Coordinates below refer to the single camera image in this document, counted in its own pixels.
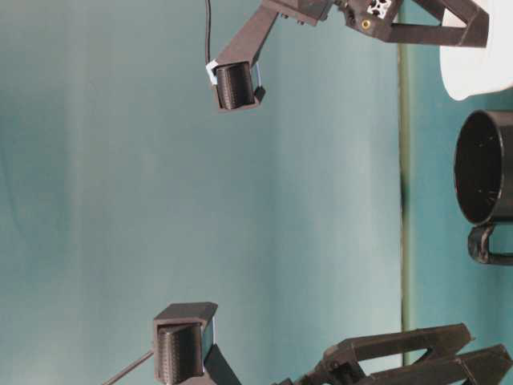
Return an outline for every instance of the metal bracket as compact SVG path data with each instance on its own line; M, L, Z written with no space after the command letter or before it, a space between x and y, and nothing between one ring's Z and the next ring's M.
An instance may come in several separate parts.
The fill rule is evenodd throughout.
M433 15L438 26L394 22L404 0L339 0L338 9L350 28L387 43L430 44L451 47L486 47L490 18L473 0L414 0ZM442 26L446 11L462 27Z
M502 345L456 355L471 341L463 324L351 338L330 347L313 371L281 385L496 385L513 362ZM414 364L366 375L358 362L426 350Z

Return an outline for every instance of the wire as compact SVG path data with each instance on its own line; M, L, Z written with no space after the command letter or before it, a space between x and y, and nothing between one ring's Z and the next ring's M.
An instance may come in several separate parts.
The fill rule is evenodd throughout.
M212 29L212 7L210 0L205 0L207 9L207 25L205 27L205 64L210 63L210 30Z
M130 366L123 369L120 373L109 379L106 383L103 383L102 385L112 385L114 383L117 383L120 381L125 375L136 369L141 363L148 360L150 357L153 356L153 351L149 351L146 353L143 357L135 361L134 363L131 363Z

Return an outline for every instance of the black cable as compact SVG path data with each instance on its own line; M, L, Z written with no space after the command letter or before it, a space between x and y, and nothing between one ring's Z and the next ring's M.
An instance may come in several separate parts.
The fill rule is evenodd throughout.
M210 63L210 30L212 29L212 8L210 0L205 0L207 8L207 26L205 28L205 64Z

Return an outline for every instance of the teal backdrop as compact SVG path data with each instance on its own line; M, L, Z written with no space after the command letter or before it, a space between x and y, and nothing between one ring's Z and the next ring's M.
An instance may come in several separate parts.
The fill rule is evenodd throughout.
M212 53L257 3L213 2ZM0 4L0 383L100 384L170 302L220 304L244 384L400 330L397 48L280 20L220 115L203 39L202 1Z
M433 19L407 2L405 22ZM511 110L513 91L452 100L440 74L437 47L404 46L401 54L405 229L405 327L465 322L476 340L468 349L504 343L512 352L513 271L479 265L467 251L471 224L454 190L454 150L474 110ZM492 249L511 252L511 226L500 226ZM504 383L511 383L511 374Z

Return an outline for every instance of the gripper jaw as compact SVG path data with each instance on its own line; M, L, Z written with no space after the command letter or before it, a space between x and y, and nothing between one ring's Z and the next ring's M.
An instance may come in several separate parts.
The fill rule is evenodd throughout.
M350 338L330 347L313 371L281 385L497 385L513 362L504 346L464 355L472 340L463 324L405 333ZM426 353L412 365L366 375L359 362L412 351Z

